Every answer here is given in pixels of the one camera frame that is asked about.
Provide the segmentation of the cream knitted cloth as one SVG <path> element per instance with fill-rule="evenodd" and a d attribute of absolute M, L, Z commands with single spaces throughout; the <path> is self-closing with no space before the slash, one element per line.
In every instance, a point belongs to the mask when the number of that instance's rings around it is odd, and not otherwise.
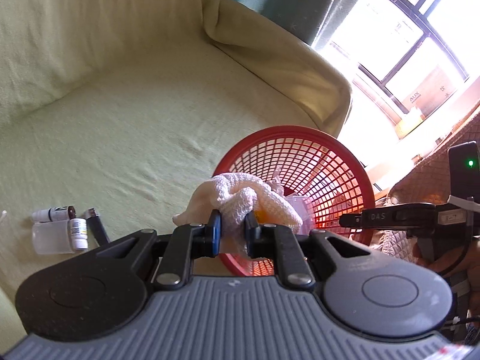
<path fill-rule="evenodd" d="M 297 233 L 303 220 L 284 197 L 270 189 L 267 181 L 243 172 L 215 175 L 192 194 L 187 208 L 172 218 L 176 226 L 206 223 L 213 210 L 221 214 L 222 254 L 247 253 L 242 222 L 253 211 L 260 223 L 284 225 Z"/>

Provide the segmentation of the red plastic mesh basket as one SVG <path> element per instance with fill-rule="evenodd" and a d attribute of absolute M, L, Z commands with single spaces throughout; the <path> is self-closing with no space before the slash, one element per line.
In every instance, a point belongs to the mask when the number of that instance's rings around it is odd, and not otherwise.
<path fill-rule="evenodd" d="M 307 198 L 313 228 L 369 245 L 372 230 L 341 228 L 342 214 L 375 206 L 363 165 L 327 133 L 294 125 L 268 127 L 245 137 L 220 160 L 213 174 L 244 172 L 264 181 L 277 173 L 286 195 Z"/>

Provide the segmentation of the black lighter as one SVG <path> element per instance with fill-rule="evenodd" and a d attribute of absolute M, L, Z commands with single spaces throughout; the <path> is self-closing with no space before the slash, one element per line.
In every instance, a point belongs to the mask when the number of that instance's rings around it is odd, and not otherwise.
<path fill-rule="evenodd" d="M 99 213 L 95 208 L 89 208 L 84 213 L 87 228 L 91 231 L 98 246 L 110 243 L 110 238 L 103 226 Z"/>

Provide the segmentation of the white pill bottle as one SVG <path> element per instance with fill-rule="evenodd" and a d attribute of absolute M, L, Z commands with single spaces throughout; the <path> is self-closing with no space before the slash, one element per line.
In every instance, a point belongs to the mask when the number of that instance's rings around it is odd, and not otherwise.
<path fill-rule="evenodd" d="M 87 250 L 89 243 L 86 220 L 82 218 L 70 219 L 67 228 L 72 248 L 77 251 Z"/>

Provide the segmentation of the clear plastic case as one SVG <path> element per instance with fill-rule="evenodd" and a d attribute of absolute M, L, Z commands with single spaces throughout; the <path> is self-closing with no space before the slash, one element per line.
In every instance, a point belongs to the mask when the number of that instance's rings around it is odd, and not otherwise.
<path fill-rule="evenodd" d="M 32 225 L 32 246 L 39 255 L 73 254 L 68 221 L 35 223 Z"/>

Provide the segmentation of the cardboard box outside window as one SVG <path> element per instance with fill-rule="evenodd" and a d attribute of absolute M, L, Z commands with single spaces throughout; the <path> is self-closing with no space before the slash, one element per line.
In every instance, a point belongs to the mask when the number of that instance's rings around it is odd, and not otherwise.
<path fill-rule="evenodd" d="M 425 119 L 439 108 L 465 82 L 455 72 L 432 72 L 408 96 L 411 106 Z"/>

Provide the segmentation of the green covered sofa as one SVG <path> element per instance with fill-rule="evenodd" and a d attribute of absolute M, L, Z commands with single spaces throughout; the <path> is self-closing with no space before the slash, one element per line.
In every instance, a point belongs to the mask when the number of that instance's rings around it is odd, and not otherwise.
<path fill-rule="evenodd" d="M 233 0 L 1 0 L 1 350 L 24 337 L 20 284 L 62 261 L 30 216 L 94 207 L 112 238 L 168 233 L 247 135 L 338 135 L 348 82 Z"/>

